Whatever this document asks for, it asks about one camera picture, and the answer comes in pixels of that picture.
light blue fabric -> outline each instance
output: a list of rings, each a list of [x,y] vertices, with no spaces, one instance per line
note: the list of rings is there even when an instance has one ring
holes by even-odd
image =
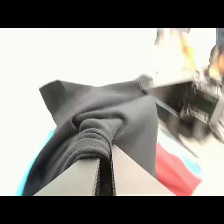
[[[43,147],[47,144],[47,142],[52,138],[53,135],[54,135],[54,130],[49,132],[49,134],[48,134],[48,136],[47,136],[47,139],[46,139],[46,141],[45,141]],[[33,161],[30,163],[30,165],[29,165],[29,167],[28,167],[28,169],[27,169],[27,171],[26,171],[26,173],[25,173],[25,175],[24,175],[24,177],[23,177],[23,179],[22,179],[22,181],[21,181],[21,183],[20,183],[20,185],[19,185],[19,188],[18,188],[18,190],[17,190],[17,192],[16,192],[16,196],[22,196],[22,194],[23,194],[23,189],[24,189],[24,187],[25,187],[25,184],[26,184],[26,180],[27,180],[28,174],[29,174],[30,169],[31,169],[31,167],[32,167],[32,165],[33,165],[35,159],[37,158],[37,156],[38,156],[38,154],[35,155],[35,158],[34,158]]]

black cloth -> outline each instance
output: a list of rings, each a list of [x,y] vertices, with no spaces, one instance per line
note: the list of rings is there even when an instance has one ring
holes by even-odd
[[[79,159],[100,158],[101,170],[108,169],[113,144],[155,176],[158,120],[149,84],[141,76],[102,87],[63,81],[42,87],[57,128],[36,158],[23,195],[35,194]]]

clothing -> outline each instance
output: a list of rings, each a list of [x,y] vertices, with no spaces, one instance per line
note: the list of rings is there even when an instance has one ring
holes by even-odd
[[[116,144],[155,176],[158,120],[150,78],[102,87],[55,81],[40,89],[57,128],[36,158],[23,195],[33,195],[79,159],[100,158],[112,195],[111,146]]]

